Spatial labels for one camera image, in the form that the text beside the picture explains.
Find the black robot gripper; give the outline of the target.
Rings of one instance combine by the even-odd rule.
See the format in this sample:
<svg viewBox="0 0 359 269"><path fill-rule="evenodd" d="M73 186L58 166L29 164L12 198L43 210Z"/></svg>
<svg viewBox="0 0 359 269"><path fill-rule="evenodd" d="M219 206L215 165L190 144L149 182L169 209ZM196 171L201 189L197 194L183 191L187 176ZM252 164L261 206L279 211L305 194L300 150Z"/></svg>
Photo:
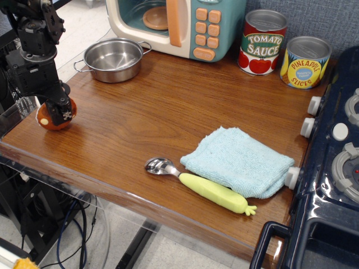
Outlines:
<svg viewBox="0 0 359 269"><path fill-rule="evenodd" d="M32 62L24 59L20 50L6 56L11 78L23 96L36 96L45 103L53 126L68 126L73 119L70 87L58 78L54 60Z"/></svg>

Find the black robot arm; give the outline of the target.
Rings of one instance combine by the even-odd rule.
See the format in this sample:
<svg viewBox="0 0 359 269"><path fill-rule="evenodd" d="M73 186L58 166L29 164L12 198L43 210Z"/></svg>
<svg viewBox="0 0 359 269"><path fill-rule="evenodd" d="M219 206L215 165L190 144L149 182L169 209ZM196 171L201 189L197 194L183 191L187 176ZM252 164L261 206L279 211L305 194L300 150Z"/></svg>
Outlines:
<svg viewBox="0 0 359 269"><path fill-rule="evenodd" d="M54 59L65 32L52 1L1 1L1 11L20 39L21 47L6 56L12 82L21 96L40 102L36 120L47 130L64 129L77 113L70 87L58 78Z"/></svg>

